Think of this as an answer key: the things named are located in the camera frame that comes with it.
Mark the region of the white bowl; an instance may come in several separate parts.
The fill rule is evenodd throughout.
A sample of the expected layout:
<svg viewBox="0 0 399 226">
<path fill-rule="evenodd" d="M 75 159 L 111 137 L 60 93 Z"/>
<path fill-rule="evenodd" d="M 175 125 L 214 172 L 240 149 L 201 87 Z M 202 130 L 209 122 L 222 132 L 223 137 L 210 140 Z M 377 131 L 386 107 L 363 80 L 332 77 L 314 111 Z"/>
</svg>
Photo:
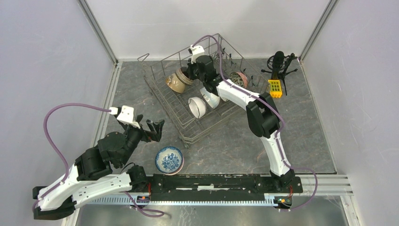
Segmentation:
<svg viewBox="0 0 399 226">
<path fill-rule="evenodd" d="M 202 118 L 207 111 L 205 102 L 199 97 L 191 97 L 188 99 L 188 106 L 191 113 L 197 119 Z"/>
<path fill-rule="evenodd" d="M 202 95 L 203 99 L 205 100 L 205 102 L 212 109 L 215 109 L 219 106 L 220 100 L 221 100 L 219 96 L 208 92 L 205 87 L 201 88 L 199 91 L 200 91 L 200 94 Z"/>
<path fill-rule="evenodd" d="M 165 80 L 166 85 L 171 88 L 174 92 L 184 93 L 186 85 L 179 80 L 176 73 L 171 74 Z"/>
</svg>

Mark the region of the floral brown patterned bowl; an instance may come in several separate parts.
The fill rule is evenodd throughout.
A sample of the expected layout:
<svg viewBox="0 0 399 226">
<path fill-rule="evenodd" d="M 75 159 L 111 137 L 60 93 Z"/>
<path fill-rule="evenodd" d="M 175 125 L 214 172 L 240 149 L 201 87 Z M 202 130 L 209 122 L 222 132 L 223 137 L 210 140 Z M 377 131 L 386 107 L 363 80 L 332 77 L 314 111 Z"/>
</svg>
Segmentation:
<svg viewBox="0 0 399 226">
<path fill-rule="evenodd" d="M 248 78 L 247 76 L 242 73 L 242 72 L 232 72 L 229 75 L 229 79 L 236 85 L 242 87 L 242 88 L 247 88 L 248 86 Z"/>
</svg>

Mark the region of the yellow block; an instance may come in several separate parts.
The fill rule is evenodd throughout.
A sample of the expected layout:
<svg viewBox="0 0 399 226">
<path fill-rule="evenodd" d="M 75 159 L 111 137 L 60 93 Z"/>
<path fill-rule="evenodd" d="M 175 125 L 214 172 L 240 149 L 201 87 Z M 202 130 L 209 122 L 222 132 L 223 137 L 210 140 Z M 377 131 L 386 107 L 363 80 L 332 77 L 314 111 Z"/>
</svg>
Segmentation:
<svg viewBox="0 0 399 226">
<path fill-rule="evenodd" d="M 270 96 L 272 98 L 281 98 L 283 91 L 280 80 L 268 80 L 268 83 L 270 85 Z"/>
</svg>

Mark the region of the brown rimmed cream bowl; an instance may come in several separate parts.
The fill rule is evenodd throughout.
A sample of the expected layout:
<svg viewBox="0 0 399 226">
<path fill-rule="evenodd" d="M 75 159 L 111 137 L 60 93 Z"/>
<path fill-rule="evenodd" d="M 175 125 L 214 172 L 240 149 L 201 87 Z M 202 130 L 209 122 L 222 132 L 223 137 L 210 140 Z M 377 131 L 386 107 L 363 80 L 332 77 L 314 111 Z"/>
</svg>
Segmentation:
<svg viewBox="0 0 399 226">
<path fill-rule="evenodd" d="M 189 78 L 186 67 L 180 67 L 179 69 L 177 69 L 176 76 L 177 76 L 178 80 L 181 81 L 185 85 L 190 86 L 194 83 L 194 80 L 191 80 Z"/>
</svg>

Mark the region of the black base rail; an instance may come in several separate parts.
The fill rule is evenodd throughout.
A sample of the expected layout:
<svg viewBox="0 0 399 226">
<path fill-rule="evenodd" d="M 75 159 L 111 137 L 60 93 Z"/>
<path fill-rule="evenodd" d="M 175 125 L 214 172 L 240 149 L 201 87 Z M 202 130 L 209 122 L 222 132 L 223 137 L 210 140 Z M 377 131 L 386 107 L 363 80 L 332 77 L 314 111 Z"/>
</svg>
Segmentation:
<svg viewBox="0 0 399 226">
<path fill-rule="evenodd" d="M 260 201 L 265 194 L 303 192 L 299 177 L 280 183 L 262 174 L 154 174 L 148 180 L 153 201 Z"/>
</svg>

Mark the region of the grey wire dish rack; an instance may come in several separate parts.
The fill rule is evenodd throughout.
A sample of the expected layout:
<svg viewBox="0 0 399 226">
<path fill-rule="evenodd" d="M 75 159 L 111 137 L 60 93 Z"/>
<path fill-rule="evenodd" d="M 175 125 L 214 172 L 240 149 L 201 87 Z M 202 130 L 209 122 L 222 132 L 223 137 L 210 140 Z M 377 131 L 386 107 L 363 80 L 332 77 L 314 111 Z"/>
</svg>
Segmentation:
<svg viewBox="0 0 399 226">
<path fill-rule="evenodd" d="M 233 72 L 240 72 L 248 79 L 248 90 L 260 94 L 269 91 L 268 79 L 220 34 L 204 38 L 199 45 L 204 48 L 206 55 L 212 57 L 215 69 L 218 71 L 222 68 L 226 77 Z M 215 109 L 208 105 L 206 114 L 199 119 L 192 114 L 188 101 L 191 97 L 203 98 L 200 93 L 202 82 L 195 80 L 192 85 L 185 87 L 183 93 L 173 91 L 166 83 L 170 75 L 187 66 L 190 57 L 188 49 L 184 48 L 158 61 L 151 60 L 149 54 L 137 59 L 142 64 L 145 82 L 177 129 L 185 147 L 200 141 L 243 112 L 241 107 L 231 101 L 222 100 Z"/>
</svg>

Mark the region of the blue floral bowl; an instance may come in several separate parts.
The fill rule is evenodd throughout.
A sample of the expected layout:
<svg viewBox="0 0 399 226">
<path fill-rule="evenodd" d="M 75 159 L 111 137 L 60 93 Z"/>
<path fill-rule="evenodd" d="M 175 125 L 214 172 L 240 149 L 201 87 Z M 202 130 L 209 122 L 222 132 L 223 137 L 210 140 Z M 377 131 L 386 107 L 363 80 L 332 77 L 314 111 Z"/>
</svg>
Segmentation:
<svg viewBox="0 0 399 226">
<path fill-rule="evenodd" d="M 182 152 L 174 146 L 166 146 L 160 149 L 155 157 L 155 166 L 159 172 L 172 173 L 176 171 L 184 159 Z"/>
</svg>

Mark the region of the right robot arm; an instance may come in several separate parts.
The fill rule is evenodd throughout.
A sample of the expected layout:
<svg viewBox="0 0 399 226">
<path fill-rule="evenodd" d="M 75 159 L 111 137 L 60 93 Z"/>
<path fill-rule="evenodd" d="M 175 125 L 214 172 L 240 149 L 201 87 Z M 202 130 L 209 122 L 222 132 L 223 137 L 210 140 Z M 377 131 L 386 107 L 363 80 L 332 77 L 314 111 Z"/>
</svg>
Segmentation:
<svg viewBox="0 0 399 226">
<path fill-rule="evenodd" d="M 295 172 L 280 142 L 282 118 L 270 94 L 238 84 L 246 81 L 240 65 L 216 56 L 200 56 L 195 63 L 189 57 L 161 60 L 144 68 L 144 79 L 187 144 L 215 133 L 245 110 L 249 129 L 266 149 L 273 189 L 290 187 Z"/>
</svg>

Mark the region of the pink bowl under blue bowl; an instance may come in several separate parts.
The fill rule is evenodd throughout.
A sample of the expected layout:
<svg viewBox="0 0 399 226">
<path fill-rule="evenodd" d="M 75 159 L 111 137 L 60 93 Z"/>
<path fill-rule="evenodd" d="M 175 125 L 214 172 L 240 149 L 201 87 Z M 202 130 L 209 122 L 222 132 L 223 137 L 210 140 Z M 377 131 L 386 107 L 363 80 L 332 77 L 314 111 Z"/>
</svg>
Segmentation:
<svg viewBox="0 0 399 226">
<path fill-rule="evenodd" d="M 179 173 L 182 170 L 183 166 L 184 166 L 184 159 L 182 159 L 182 163 L 176 171 L 174 171 L 172 173 L 165 173 L 165 175 L 168 175 L 168 176 L 176 175 L 177 173 Z"/>
</svg>

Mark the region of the black microphone on tripod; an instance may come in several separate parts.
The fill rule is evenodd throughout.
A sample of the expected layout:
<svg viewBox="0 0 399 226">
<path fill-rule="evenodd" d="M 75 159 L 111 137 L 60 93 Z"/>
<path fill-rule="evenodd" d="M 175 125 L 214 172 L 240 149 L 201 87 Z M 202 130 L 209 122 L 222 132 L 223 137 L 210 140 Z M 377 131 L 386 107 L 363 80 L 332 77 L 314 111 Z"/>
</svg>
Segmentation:
<svg viewBox="0 0 399 226">
<path fill-rule="evenodd" d="M 284 52 L 277 51 L 273 56 L 269 57 L 267 60 L 267 67 L 271 69 L 271 71 L 267 71 L 262 69 L 262 73 L 270 73 L 272 80 L 280 80 L 283 83 L 283 88 L 285 94 L 287 95 L 287 88 L 285 83 L 285 77 L 292 73 L 296 72 L 298 69 L 294 69 L 292 71 L 287 72 L 288 67 L 290 66 L 293 60 L 297 60 L 298 57 L 295 56 L 294 53 L 290 55 L 284 55 Z"/>
</svg>

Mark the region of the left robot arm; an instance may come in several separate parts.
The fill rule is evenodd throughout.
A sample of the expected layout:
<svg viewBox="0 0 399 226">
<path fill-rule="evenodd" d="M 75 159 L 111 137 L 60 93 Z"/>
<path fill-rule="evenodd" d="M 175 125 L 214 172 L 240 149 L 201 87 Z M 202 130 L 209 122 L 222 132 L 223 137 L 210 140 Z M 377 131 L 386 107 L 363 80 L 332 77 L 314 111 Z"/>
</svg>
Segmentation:
<svg viewBox="0 0 399 226">
<path fill-rule="evenodd" d="M 67 175 L 50 186 L 34 187 L 34 219 L 63 219 L 90 201 L 116 192 L 148 192 L 150 182 L 142 166 L 134 165 L 112 176 L 113 169 L 127 165 L 140 142 L 161 140 L 165 121 L 146 123 L 149 131 L 123 124 L 123 133 L 111 132 L 98 140 L 75 160 Z"/>
</svg>

